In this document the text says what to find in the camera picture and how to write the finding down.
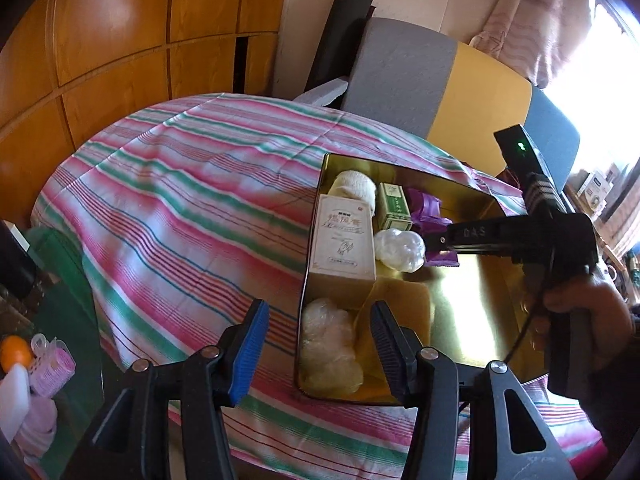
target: clear plastic bag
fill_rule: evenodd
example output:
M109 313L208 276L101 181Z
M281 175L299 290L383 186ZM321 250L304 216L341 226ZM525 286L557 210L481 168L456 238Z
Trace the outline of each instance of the clear plastic bag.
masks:
M302 311L300 365L310 392L352 394L362 385L351 319L328 298L312 301Z
M418 233L385 229L373 237L376 259L400 272L415 272L424 265L424 241Z

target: plastic bag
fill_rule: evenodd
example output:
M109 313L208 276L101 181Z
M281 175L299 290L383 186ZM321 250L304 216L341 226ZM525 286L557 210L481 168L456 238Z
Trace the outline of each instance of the plastic bag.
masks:
M441 233L447 230L447 226L452 222L450 219L440 216L442 201L439 198L411 187L406 188L404 192L409 202L414 231L424 236L428 233ZM456 251L428 251L424 265L427 267L459 267L460 263Z
M362 385L362 368L353 351L349 314L322 298L302 311L300 365L310 392L352 394Z
M400 272L415 272L424 265L424 241L418 233L384 229L373 237L376 259Z

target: gray cushion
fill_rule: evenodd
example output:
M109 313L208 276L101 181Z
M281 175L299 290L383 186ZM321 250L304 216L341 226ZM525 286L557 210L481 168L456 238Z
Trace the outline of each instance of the gray cushion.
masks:
M371 18L342 109L424 138L431 129L457 41L412 23Z

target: rolled white cloth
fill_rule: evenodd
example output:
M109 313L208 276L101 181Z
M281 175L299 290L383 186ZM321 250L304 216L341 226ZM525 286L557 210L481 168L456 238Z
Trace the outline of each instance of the rolled white cloth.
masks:
M364 173L343 171L335 177L329 194L362 200L371 209L371 216L376 213L376 185Z

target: blue cushion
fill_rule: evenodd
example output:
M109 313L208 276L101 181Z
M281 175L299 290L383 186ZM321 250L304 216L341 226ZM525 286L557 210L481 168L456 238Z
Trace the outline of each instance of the blue cushion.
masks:
M556 189L562 191L580 146L578 130L536 87L532 88L524 129L545 157Z

